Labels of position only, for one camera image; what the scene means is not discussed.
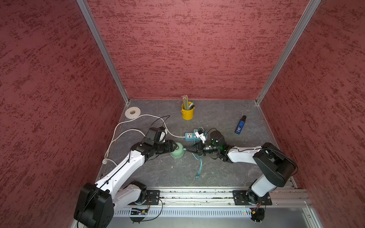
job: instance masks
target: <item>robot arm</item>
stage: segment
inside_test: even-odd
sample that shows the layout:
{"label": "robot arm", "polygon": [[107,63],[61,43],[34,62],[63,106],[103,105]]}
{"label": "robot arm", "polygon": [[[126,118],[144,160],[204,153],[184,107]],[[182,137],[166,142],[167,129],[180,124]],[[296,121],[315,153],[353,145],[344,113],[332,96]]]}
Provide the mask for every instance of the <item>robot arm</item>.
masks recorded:
{"label": "robot arm", "polygon": [[210,142],[198,142],[187,149],[189,152],[204,155],[217,152],[224,162],[246,162],[259,166],[263,175],[247,190],[246,200],[257,205],[270,190],[284,187],[287,180],[297,169],[297,165],[271,143],[258,147],[233,147],[227,145],[219,131],[210,134]]}
{"label": "robot arm", "polygon": [[143,203],[147,187],[137,181],[119,192],[121,186],[154,154],[170,153],[178,148],[172,140],[165,140],[165,128],[152,127],[142,142],[134,144],[126,158],[94,185],[87,183],[80,191],[74,218],[89,228],[106,227],[114,210],[129,203]]}

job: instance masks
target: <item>power strip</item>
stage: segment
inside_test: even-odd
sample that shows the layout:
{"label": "power strip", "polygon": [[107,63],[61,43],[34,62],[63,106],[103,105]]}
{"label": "power strip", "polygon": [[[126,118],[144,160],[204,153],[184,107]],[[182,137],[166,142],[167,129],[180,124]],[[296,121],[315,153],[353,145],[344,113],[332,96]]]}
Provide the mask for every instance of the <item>power strip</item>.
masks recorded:
{"label": "power strip", "polygon": [[185,140],[186,141],[194,141],[194,140],[200,140],[200,138],[196,138],[195,132],[197,132],[198,129],[194,129],[194,132],[185,133]]}

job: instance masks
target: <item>white tape roll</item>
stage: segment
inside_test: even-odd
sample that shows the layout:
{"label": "white tape roll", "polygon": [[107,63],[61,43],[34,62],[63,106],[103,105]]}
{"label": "white tape roll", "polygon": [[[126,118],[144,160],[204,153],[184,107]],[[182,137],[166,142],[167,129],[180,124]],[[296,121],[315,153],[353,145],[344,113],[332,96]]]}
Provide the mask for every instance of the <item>white tape roll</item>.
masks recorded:
{"label": "white tape roll", "polygon": [[126,117],[128,119],[134,119],[137,118],[141,114],[141,110],[139,107],[130,107],[126,110]]}

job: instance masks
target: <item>white cable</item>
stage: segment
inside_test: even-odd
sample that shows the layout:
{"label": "white cable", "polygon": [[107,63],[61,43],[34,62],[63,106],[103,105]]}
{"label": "white cable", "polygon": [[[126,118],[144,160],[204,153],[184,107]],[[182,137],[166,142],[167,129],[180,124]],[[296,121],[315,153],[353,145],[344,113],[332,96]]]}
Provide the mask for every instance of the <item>white cable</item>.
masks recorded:
{"label": "white cable", "polygon": [[109,147],[108,147],[108,149],[107,149],[107,151],[105,152],[105,155],[104,155],[104,159],[106,159],[106,160],[109,160],[109,161],[112,161],[114,164],[115,164],[115,166],[117,166],[116,165],[116,163],[113,161],[113,160],[111,160],[111,159],[109,159],[108,158],[108,155],[109,155],[109,149],[110,149],[110,146],[112,145],[112,143],[113,142],[115,142],[119,137],[121,137],[124,133],[126,133],[126,132],[128,132],[128,131],[138,131],[138,132],[140,132],[141,134],[143,134],[143,136],[145,136],[145,134],[142,132],[142,131],[140,131],[140,130],[137,130],[137,129],[128,129],[128,130],[126,130],[126,131],[123,131],[116,139],[114,139],[114,140],[112,140],[111,142],[110,142],[110,144],[109,144]]}
{"label": "white cable", "polygon": [[[113,134],[113,138],[114,138],[114,136],[115,136],[116,128],[117,128],[120,124],[131,122],[131,121],[133,121],[133,120],[136,120],[136,119],[140,118],[141,116],[152,116],[152,117],[156,117],[156,118],[161,118],[161,117],[154,116],[154,115],[150,115],[150,114],[143,114],[143,115],[140,115],[140,116],[138,116],[137,118],[134,118],[134,119],[132,119],[132,120],[128,120],[128,121],[124,121],[124,122],[120,122],[119,124],[117,124],[117,125],[115,126],[114,134]],[[168,132],[170,135],[172,135],[172,136],[174,136],[174,137],[177,137],[177,138],[185,138],[185,136],[176,136],[176,135],[173,135],[173,134],[169,131],[169,129],[167,129],[167,126],[166,126],[165,121],[164,121],[163,119],[161,119],[161,120],[164,122],[165,128],[166,128],[167,132]]]}
{"label": "white cable", "polygon": [[[107,149],[107,151],[106,151],[106,153],[105,153],[105,155],[104,155],[104,159],[105,159],[105,160],[107,160],[107,161],[111,161],[111,162],[113,162],[113,163],[115,164],[115,166],[117,166],[116,162],[114,162],[113,160],[111,160],[111,159],[109,159],[109,158],[108,158],[108,156],[109,156],[109,149],[110,149],[111,144],[112,144],[113,142],[115,142],[115,141],[116,141],[119,137],[121,137],[121,136],[122,136],[122,134],[126,133],[127,131],[138,131],[138,132],[140,132],[141,134],[143,134],[143,136],[145,136],[145,134],[144,134],[142,131],[140,131],[140,130],[137,130],[137,129],[129,129],[129,130],[126,130],[126,131],[122,132],[122,133],[121,133],[121,134],[120,134],[120,135],[119,135],[116,139],[113,139],[113,138],[114,138],[114,136],[115,136],[116,128],[117,128],[120,124],[127,123],[127,122],[131,122],[131,121],[133,121],[133,120],[136,120],[136,119],[140,118],[141,116],[152,116],[152,117],[160,118],[160,117],[158,117],[158,116],[154,116],[154,115],[150,115],[150,114],[143,114],[143,115],[140,115],[140,116],[138,116],[138,117],[136,117],[136,118],[134,118],[134,119],[132,119],[132,120],[128,120],[128,121],[124,121],[124,122],[120,122],[119,124],[117,124],[117,125],[115,126],[115,128],[114,128],[114,133],[113,133],[112,141],[110,142],[109,147],[108,147],[108,149]],[[176,136],[176,135],[173,135],[173,134],[169,131],[169,129],[167,128],[165,121],[164,121],[163,119],[161,119],[161,120],[164,122],[165,128],[166,128],[167,132],[168,132],[170,135],[172,135],[172,136],[174,136],[174,137],[177,137],[177,138],[185,138],[185,136]]]}

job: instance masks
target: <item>blue device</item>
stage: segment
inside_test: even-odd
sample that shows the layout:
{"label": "blue device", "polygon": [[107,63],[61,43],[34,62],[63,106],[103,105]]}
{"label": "blue device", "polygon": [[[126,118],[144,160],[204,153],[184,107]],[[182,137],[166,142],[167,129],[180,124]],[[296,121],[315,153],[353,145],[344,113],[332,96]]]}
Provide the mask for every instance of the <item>blue device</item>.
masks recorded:
{"label": "blue device", "polygon": [[245,124],[245,121],[246,121],[246,116],[243,116],[243,117],[239,120],[238,125],[237,125],[237,127],[236,127],[236,130],[234,131],[236,134],[240,134],[240,133],[241,133],[242,128],[243,128],[243,126],[244,126],[244,124]]}

